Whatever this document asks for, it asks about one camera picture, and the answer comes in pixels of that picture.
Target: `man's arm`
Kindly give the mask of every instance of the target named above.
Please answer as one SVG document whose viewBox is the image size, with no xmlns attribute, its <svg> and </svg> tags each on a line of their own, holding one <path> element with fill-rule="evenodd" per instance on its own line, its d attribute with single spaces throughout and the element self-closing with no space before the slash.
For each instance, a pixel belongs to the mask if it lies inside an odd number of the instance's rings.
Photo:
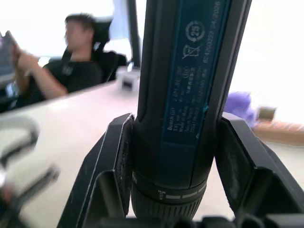
<svg viewBox="0 0 304 228">
<path fill-rule="evenodd" d="M 15 80 L 19 89 L 19 94 L 27 91 L 29 86 L 29 77 L 25 76 L 25 72 L 18 67 L 15 68 Z"/>
<path fill-rule="evenodd" d="M 67 88 L 60 84 L 49 70 L 41 68 L 34 56 L 23 53 L 19 58 L 18 66 L 23 69 L 30 69 L 31 75 L 46 99 L 67 94 Z"/>
</svg>

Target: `black object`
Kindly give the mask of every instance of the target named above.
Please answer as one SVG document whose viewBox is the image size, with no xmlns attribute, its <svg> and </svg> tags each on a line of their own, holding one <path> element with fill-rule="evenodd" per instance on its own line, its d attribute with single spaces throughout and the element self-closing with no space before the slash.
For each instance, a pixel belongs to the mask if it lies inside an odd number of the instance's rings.
<svg viewBox="0 0 304 228">
<path fill-rule="evenodd" d="M 303 214 L 281 214 L 269 215 L 265 222 L 262 220 L 247 218 L 242 226 L 237 226 L 234 222 L 230 222 L 225 218 L 211 217 L 203 218 L 201 222 L 194 222 L 189 219 L 178 218 L 172 222 L 165 222 L 160 219 L 102 219 L 100 228 L 302 228 Z"/>
<path fill-rule="evenodd" d="M 117 64 L 118 67 L 127 66 L 127 58 L 126 58 L 126 56 L 121 55 L 121 54 L 117 54 L 117 57 L 118 57 L 118 64 Z M 118 67 L 116 67 L 113 70 L 112 74 L 109 77 L 108 82 L 115 81 L 117 79 L 116 78 L 116 72 L 117 72 Z"/>
<path fill-rule="evenodd" d="M 95 52 L 96 62 L 99 64 L 103 70 L 103 80 L 102 83 L 108 82 L 110 78 L 115 78 L 115 73 L 118 65 L 119 56 L 113 52 L 103 52 L 98 49 Z"/>
<path fill-rule="evenodd" d="M 227 113 L 223 117 L 215 158 L 234 213 L 258 217 L 303 213 L 303 190 L 276 154 L 254 137 L 245 122 Z"/>
<path fill-rule="evenodd" d="M 195 215 L 249 7 L 246 0 L 147 1 L 132 135 L 138 218 Z"/>
<path fill-rule="evenodd" d="M 100 218 L 128 214 L 134 116 L 114 119 L 86 156 L 57 227 L 97 227 Z"/>
<path fill-rule="evenodd" d="M 132 46 L 132 62 L 134 67 L 140 68 L 141 66 L 141 55 L 140 55 L 140 44 L 138 35 L 138 23 L 137 23 L 137 8 L 136 0 L 127 0 L 127 10 L 130 25 L 130 43 Z"/>
<path fill-rule="evenodd" d="M 94 28 L 94 37 L 93 37 L 93 43 L 99 43 L 99 47 L 103 50 L 106 43 L 110 41 L 110 25 L 112 23 L 112 20 L 110 21 L 98 21 L 96 22 L 95 28 Z"/>
<path fill-rule="evenodd" d="M 8 111 L 11 104 L 17 99 L 18 99 L 17 96 L 7 97 L 6 95 L 0 98 L 0 113 Z"/>
</svg>

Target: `white table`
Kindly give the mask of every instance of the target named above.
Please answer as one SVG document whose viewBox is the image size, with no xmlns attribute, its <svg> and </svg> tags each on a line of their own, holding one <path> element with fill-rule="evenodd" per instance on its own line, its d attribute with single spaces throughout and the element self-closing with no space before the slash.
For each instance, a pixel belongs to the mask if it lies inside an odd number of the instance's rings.
<svg viewBox="0 0 304 228">
<path fill-rule="evenodd" d="M 101 85 L 67 98 L 0 115 L 0 120 L 8 116 L 26 116 L 40 128 L 34 151 L 10 166 L 9 179 L 19 189 L 52 164 L 61 169 L 57 183 L 27 204 L 21 212 L 34 227 L 56 227 L 87 153 L 115 117 L 137 113 L 138 93 L 122 92 L 117 88 L 115 83 Z M 21 131 L 0 131 L 0 151 L 3 145 L 22 134 Z M 207 190 L 194 219 L 205 215 L 233 217 L 215 165 L 211 168 Z"/>
</svg>

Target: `blue label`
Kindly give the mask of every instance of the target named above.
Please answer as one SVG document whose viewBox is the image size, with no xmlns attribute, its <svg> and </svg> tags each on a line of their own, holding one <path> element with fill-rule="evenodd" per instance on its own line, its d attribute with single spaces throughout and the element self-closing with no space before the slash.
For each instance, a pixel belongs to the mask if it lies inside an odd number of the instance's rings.
<svg viewBox="0 0 304 228">
<path fill-rule="evenodd" d="M 228 4 L 229 0 L 180 1 L 158 185 L 183 189 L 190 184 Z"/>
</svg>

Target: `white wall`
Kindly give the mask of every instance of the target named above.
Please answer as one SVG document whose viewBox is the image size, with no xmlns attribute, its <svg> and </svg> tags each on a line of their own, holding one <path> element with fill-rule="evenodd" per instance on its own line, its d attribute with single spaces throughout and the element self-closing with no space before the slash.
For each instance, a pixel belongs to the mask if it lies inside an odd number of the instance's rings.
<svg viewBox="0 0 304 228">
<path fill-rule="evenodd" d="M 304 1 L 253 0 L 230 91 L 251 91 L 277 119 L 304 123 Z"/>
</svg>

